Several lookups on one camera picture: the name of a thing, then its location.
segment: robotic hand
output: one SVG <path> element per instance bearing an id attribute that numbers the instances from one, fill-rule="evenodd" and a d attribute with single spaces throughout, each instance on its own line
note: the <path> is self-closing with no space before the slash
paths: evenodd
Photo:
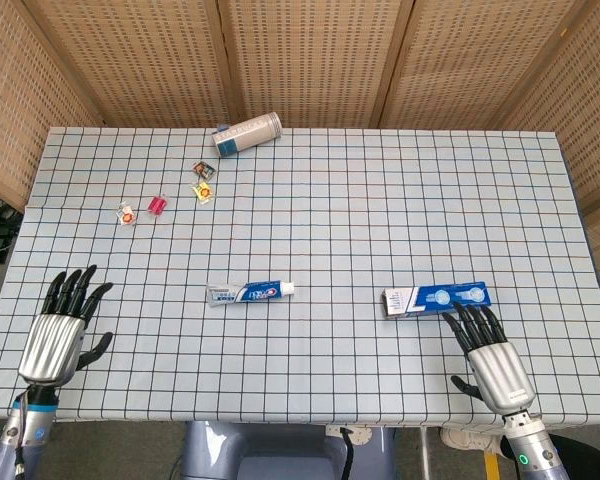
<path id="1" fill-rule="evenodd" d="M 454 307 L 461 323 L 448 313 L 442 316 L 469 360 L 478 386 L 455 375 L 451 381 L 462 393 L 484 401 L 491 411 L 502 415 L 504 434 L 524 478 L 568 480 L 542 420 L 527 411 L 536 392 L 497 317 L 484 306 L 482 311 L 458 303 Z"/>
<path id="2" fill-rule="evenodd" d="M 51 282 L 42 312 L 29 332 L 18 369 L 28 384 L 61 387 L 77 370 L 100 358 L 111 343 L 113 333 L 107 332 L 93 350 L 80 354 L 84 331 L 98 302 L 113 287 L 112 283 L 100 285 L 84 301 L 96 268 L 91 265 L 82 276 L 82 272 L 76 270 L 66 281 L 66 272 L 61 272 Z"/>
<path id="3" fill-rule="evenodd" d="M 68 278 L 61 272 L 33 321 L 18 369 L 29 386 L 16 397 L 2 434 L 0 480 L 24 479 L 25 464 L 27 480 L 33 478 L 55 420 L 56 389 L 98 360 L 111 343 L 113 333 L 107 332 L 92 350 L 80 353 L 85 329 L 103 295 L 113 287 L 100 285 L 85 301 L 96 268 L 76 270 Z"/>

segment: cylindrical can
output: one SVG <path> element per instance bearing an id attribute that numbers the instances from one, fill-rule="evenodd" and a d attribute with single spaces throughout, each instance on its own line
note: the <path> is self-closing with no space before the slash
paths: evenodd
<path id="1" fill-rule="evenodd" d="M 221 157 L 273 140 L 282 134 L 282 124 L 275 112 L 238 123 L 212 135 Z"/>

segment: toothpaste box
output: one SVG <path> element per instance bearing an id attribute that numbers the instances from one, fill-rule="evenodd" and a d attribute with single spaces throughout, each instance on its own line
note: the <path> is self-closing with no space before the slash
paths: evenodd
<path id="1" fill-rule="evenodd" d="M 491 305 L 484 282 L 387 288 L 382 293 L 382 303 L 388 317 L 453 310 L 454 302 L 460 305 Z"/>

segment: small packet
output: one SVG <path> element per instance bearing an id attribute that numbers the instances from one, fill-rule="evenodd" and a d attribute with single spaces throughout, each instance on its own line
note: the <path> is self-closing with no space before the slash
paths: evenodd
<path id="1" fill-rule="evenodd" d="M 200 161 L 193 167 L 193 171 L 200 175 L 205 180 L 211 180 L 216 173 L 216 169 L 206 162 Z"/>
<path id="2" fill-rule="evenodd" d="M 121 225 L 131 225 L 136 221 L 136 214 L 133 213 L 133 209 L 126 202 L 122 202 L 118 206 L 116 215 Z"/>
<path id="3" fill-rule="evenodd" d="M 147 208 L 147 211 L 157 217 L 158 215 L 161 215 L 162 212 L 164 212 L 164 209 L 166 207 L 167 207 L 167 197 L 165 197 L 164 195 L 158 195 L 156 197 L 153 197 L 153 200 L 151 200 L 151 203 L 149 204 L 149 208 Z"/>
<path id="4" fill-rule="evenodd" d="M 206 182 L 200 182 L 197 185 L 194 185 L 192 189 L 202 204 L 207 203 L 209 200 L 211 200 L 211 197 L 213 197 L 213 191 Z"/>

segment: table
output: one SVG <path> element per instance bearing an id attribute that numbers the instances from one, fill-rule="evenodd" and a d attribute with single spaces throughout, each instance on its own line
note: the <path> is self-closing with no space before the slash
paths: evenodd
<path id="1" fill-rule="evenodd" d="M 95 263 L 92 284 L 116 285 L 84 348 L 115 341 L 62 389 L 60 418 L 497 430 L 449 381 L 468 371 L 444 321 L 380 304 L 385 287 L 485 281 L 532 411 L 600 423 L 600 289 L 553 133 L 286 129 L 221 160 L 211 133 L 51 129 L 0 297 L 0 417 L 48 282 Z M 204 205 L 199 160 L 218 169 Z M 207 283 L 268 279 L 295 295 L 205 302 Z"/>

